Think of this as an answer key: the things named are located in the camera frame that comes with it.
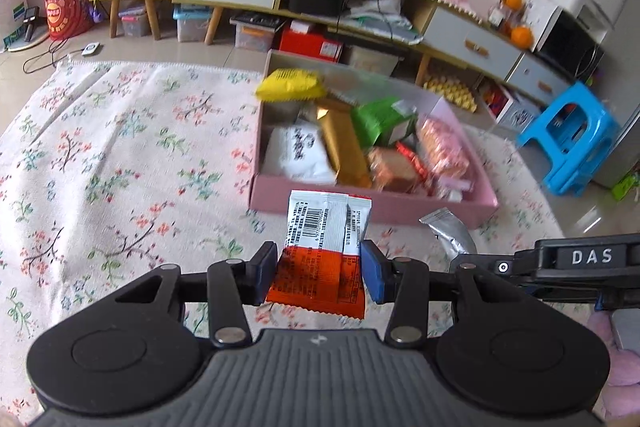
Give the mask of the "pink cardboard box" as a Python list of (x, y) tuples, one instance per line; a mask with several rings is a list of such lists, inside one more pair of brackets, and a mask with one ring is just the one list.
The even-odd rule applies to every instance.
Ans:
[[(269, 52), (267, 75), (294, 69), (318, 75), (329, 93), (318, 100), (294, 96), (260, 104), (250, 208), (285, 213), (291, 193), (300, 190), (365, 197), (371, 221), (389, 225), (416, 225), (427, 213), (447, 208), (476, 229), (496, 212), (498, 198), (483, 164), (443, 98), (407, 81)], [(332, 172), (326, 183), (283, 173), (265, 156), (278, 132), (289, 131), (285, 148), (302, 157), (308, 142), (304, 108), (320, 131), (322, 164)]]

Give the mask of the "red cardboard box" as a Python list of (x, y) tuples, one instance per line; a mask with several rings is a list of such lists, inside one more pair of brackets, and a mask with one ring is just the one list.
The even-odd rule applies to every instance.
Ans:
[(278, 49), (289, 54), (337, 63), (340, 60), (343, 45), (337, 40), (328, 38), (313, 23), (292, 20), (281, 32)]

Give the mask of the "brown cracker pack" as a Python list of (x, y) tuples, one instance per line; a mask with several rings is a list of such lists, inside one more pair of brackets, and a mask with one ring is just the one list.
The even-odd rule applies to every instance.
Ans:
[(411, 161), (398, 150), (372, 147), (368, 150), (372, 187), (375, 190), (394, 193), (410, 193), (422, 183)]

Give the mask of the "red gift bag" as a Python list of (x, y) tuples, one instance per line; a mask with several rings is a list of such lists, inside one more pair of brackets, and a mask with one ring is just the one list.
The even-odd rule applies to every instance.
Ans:
[(44, 0), (44, 10), (52, 41), (79, 36), (93, 26), (89, 0)]

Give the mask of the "gold snack bar pack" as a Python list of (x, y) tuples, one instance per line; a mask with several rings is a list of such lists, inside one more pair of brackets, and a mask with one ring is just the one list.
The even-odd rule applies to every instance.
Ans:
[(366, 158), (360, 147), (349, 110), (335, 104), (316, 103), (320, 124), (336, 183), (360, 188), (372, 186)]

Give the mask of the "green snack bag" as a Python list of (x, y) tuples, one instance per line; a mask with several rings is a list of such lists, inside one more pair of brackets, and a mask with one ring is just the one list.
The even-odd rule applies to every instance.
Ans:
[(356, 137), (363, 150), (388, 147), (407, 138), (416, 127), (416, 106), (400, 98), (359, 105), (350, 111)]

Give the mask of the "yellow snack bag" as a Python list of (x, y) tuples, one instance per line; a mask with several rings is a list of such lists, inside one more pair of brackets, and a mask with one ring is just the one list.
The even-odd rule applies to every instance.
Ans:
[(328, 94), (318, 72), (299, 68), (279, 68), (267, 75), (255, 90), (265, 103), (310, 101)]

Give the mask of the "blue plastic stool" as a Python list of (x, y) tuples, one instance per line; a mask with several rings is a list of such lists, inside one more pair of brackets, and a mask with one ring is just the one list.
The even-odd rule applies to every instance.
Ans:
[(516, 138), (535, 143), (550, 162), (544, 185), (556, 196), (584, 193), (610, 155), (620, 125), (581, 82), (561, 93)]

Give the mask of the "white black-print snack bag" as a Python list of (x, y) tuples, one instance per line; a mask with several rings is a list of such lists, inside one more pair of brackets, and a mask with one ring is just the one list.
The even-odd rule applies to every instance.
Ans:
[(272, 130), (262, 173), (284, 176), (300, 183), (336, 183), (336, 173), (326, 153), (321, 131), (308, 122), (277, 126)]

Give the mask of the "black microwave oven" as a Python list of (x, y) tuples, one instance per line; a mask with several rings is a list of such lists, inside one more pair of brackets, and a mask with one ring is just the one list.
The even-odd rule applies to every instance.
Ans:
[(552, 0), (525, 0), (523, 22), (532, 31), (532, 51), (571, 80), (587, 82), (604, 51), (592, 29)]

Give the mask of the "pink rice cracker pack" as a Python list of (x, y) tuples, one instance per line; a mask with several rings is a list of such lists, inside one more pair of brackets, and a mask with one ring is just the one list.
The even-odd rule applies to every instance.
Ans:
[(449, 124), (425, 117), (416, 127), (421, 159), (436, 176), (462, 180), (470, 172), (468, 154)]

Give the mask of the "orange white snack pack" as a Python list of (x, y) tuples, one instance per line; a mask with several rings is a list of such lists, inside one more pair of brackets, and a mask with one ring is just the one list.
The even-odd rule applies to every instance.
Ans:
[(285, 244), (267, 299), (363, 319), (366, 297), (359, 255), (371, 207), (367, 197), (293, 191)]

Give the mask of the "yellow egg tray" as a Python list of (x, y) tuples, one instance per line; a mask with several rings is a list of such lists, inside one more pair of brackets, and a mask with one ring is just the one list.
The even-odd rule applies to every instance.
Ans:
[(477, 104), (471, 89), (456, 76), (428, 75), (424, 80), (423, 88), (470, 113), (477, 111)]

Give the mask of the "low wooden tv cabinet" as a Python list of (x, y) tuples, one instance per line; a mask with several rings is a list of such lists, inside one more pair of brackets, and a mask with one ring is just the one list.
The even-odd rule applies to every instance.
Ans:
[[(400, 14), (410, 20), (411, 27), (392, 24), (388, 15), (378, 23), (356, 23), (348, 19), (350, 0), (344, 0), (338, 17), (324, 17), (291, 12), (288, 0), (280, 0), (279, 8), (299, 17), (320, 20), (335, 29), (344, 26), (350, 34), (368, 35), (388, 41), (393, 46), (408, 46), (422, 53), (421, 67), (433, 57), (505, 84), (543, 106), (549, 105), (572, 83), (533, 53), (522, 51), (507, 42), (480, 19), (460, 13), (434, 0), (400, 0)], [(375, 14), (383, 0), (373, 2)]]

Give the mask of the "clear plastic storage bin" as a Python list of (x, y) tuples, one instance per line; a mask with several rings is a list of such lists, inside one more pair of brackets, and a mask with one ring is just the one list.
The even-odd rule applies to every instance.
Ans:
[(175, 4), (172, 18), (177, 24), (179, 42), (202, 42), (205, 39), (213, 9), (198, 4)]

